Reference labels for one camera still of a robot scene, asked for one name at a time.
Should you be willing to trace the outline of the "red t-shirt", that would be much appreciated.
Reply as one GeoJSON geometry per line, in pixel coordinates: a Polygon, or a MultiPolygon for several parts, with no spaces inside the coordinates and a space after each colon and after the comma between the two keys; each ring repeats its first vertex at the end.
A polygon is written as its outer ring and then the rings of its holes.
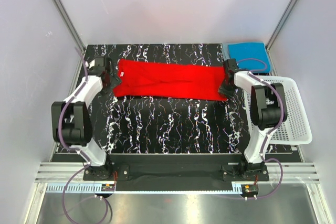
{"type": "Polygon", "coordinates": [[[222,67],[178,65],[120,60],[121,83],[113,88],[116,97],[125,95],[176,99],[227,101],[218,93],[224,80],[222,67]]]}

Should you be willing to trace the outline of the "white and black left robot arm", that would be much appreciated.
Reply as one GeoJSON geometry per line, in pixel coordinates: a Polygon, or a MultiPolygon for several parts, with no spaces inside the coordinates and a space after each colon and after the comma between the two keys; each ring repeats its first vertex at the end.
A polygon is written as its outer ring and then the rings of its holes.
{"type": "Polygon", "coordinates": [[[115,88],[121,83],[113,61],[96,57],[90,63],[82,61],[85,76],[76,89],[63,101],[51,105],[52,135],[67,151],[80,155],[99,178],[109,179],[113,165],[107,153],[93,139],[89,107],[93,99],[104,89],[115,88]]]}

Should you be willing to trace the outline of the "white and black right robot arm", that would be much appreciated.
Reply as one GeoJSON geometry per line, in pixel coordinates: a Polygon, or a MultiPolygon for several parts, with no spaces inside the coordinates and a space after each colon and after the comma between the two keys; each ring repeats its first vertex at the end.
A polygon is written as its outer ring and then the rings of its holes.
{"type": "Polygon", "coordinates": [[[250,118],[254,125],[248,146],[234,169],[235,174],[250,180],[264,171],[266,148],[277,128],[287,119],[284,87],[269,83],[251,71],[240,69],[235,59],[225,60],[224,80],[218,93],[227,99],[240,88],[250,95],[250,118]]]}

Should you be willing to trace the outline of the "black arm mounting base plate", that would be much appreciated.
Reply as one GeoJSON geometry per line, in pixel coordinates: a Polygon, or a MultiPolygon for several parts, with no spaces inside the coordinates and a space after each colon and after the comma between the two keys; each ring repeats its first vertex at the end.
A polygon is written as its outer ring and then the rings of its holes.
{"type": "Polygon", "coordinates": [[[235,174],[240,154],[112,154],[117,191],[224,191],[232,182],[269,181],[267,167],[259,175],[235,174]]]}

